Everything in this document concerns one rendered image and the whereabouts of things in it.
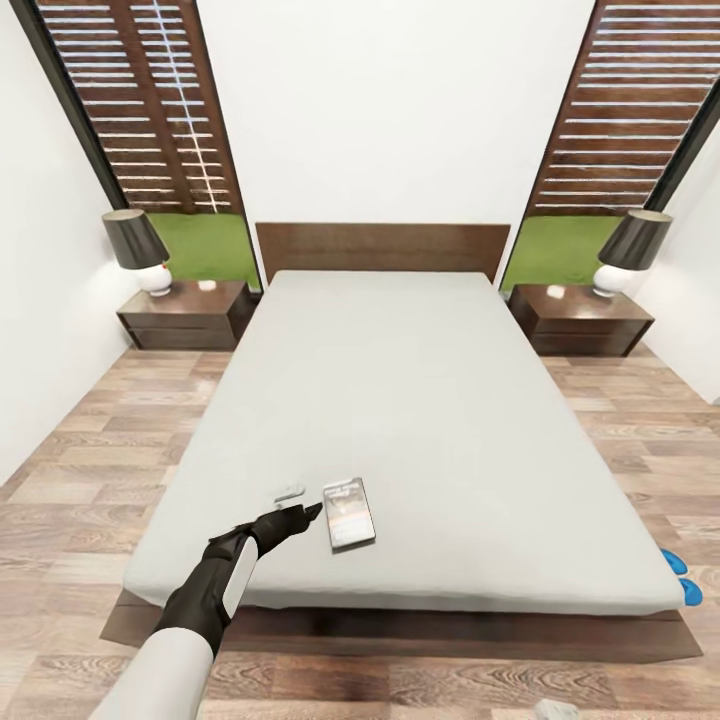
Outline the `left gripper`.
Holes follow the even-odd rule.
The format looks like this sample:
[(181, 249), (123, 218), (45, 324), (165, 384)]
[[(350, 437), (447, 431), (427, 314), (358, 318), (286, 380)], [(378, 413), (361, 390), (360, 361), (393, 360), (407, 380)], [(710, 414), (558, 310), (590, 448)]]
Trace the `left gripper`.
[(304, 533), (310, 530), (310, 522), (320, 514), (322, 502), (304, 508), (302, 504), (286, 507), (286, 510), (274, 510), (270, 514), (257, 517), (257, 521), (266, 521), (274, 533), (274, 545), (277, 547), (285, 539), (297, 533)]

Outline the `hardback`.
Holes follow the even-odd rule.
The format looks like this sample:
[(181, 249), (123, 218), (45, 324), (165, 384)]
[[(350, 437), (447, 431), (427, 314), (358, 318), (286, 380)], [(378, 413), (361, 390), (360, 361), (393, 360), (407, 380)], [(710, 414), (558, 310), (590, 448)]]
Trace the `hardback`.
[(323, 486), (332, 549), (376, 539), (362, 478)]

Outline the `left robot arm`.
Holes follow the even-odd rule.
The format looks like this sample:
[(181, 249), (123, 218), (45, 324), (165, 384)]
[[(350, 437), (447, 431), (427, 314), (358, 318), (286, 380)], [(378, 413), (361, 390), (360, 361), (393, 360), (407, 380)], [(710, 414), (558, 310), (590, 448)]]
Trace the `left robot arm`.
[(263, 491), (263, 514), (208, 540), (202, 561), (173, 591), (163, 617), (111, 692), (87, 720), (196, 720), (225, 629), (257, 560), (310, 530), (322, 502), (281, 501), (306, 493), (302, 483)]

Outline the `sandal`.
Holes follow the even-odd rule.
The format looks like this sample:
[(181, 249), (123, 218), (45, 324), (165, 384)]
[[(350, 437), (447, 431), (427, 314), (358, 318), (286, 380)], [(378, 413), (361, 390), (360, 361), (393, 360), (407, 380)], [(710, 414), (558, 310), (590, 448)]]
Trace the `sandal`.
[(691, 581), (690, 579), (680, 578), (679, 581), (685, 592), (686, 606), (699, 605), (703, 599), (703, 593), (700, 590), (699, 586), (696, 585), (695, 582)]
[(683, 560), (681, 560), (680, 558), (675, 556), (675, 554), (672, 554), (671, 552), (669, 552), (667, 550), (661, 550), (661, 551), (677, 575), (686, 575), (687, 574), (687, 572), (688, 572), (687, 566), (683, 562)]

